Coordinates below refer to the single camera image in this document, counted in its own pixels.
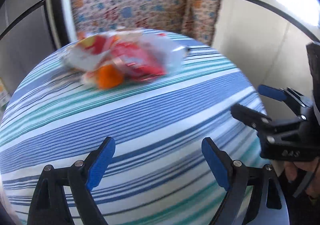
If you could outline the person's right hand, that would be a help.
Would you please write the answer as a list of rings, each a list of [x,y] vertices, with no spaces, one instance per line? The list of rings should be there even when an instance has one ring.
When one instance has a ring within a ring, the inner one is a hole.
[[[319,157],[311,162],[284,162],[284,171],[294,184],[294,198],[303,192],[312,198],[319,197]]]

